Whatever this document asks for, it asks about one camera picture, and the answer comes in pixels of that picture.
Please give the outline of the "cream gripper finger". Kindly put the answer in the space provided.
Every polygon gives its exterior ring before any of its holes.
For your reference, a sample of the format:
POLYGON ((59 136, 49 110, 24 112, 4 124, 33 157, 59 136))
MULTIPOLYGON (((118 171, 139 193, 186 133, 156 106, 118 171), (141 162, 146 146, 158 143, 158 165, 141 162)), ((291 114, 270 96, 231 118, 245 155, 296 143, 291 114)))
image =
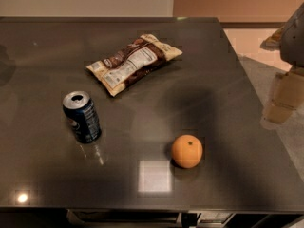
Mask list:
POLYGON ((260 47, 266 50, 279 50, 283 30, 284 27, 277 29, 271 36, 261 43, 260 47))
POLYGON ((268 130, 276 129, 284 124, 303 103, 304 68, 292 66, 288 72, 275 75, 260 123, 268 130))

